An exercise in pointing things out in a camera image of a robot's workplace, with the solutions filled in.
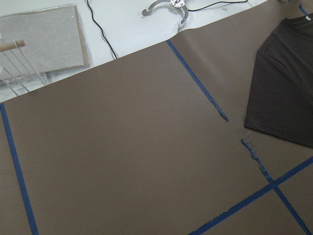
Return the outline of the dark brown t-shirt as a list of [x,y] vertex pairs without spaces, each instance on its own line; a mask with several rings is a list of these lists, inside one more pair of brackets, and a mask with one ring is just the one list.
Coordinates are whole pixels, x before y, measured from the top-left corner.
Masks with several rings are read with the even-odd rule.
[[256,53],[244,126],[313,146],[313,16],[284,19]]

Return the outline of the brown paper table cover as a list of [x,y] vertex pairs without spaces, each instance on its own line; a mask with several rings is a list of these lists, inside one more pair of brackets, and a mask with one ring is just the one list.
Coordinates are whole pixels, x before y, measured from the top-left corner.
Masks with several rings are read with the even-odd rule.
[[1,104],[1,234],[312,234],[312,149],[244,128],[300,15],[268,0]]

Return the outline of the metal reacher grabber tool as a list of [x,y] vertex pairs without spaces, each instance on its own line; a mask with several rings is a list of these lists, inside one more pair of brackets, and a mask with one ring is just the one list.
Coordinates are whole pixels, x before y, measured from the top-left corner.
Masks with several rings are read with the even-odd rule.
[[176,9],[179,13],[181,13],[181,20],[178,23],[178,33],[179,33],[181,27],[185,24],[189,16],[189,11],[184,0],[156,0],[152,2],[147,9],[142,10],[141,13],[142,16],[150,15],[152,10],[161,3],[168,3],[172,8]]

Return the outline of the clear plastic bag with board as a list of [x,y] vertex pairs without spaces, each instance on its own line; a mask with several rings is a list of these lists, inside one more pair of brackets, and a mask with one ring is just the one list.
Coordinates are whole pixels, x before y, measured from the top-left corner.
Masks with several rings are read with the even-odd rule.
[[3,16],[0,32],[6,41],[25,41],[22,50],[38,72],[90,65],[80,16],[74,4]]

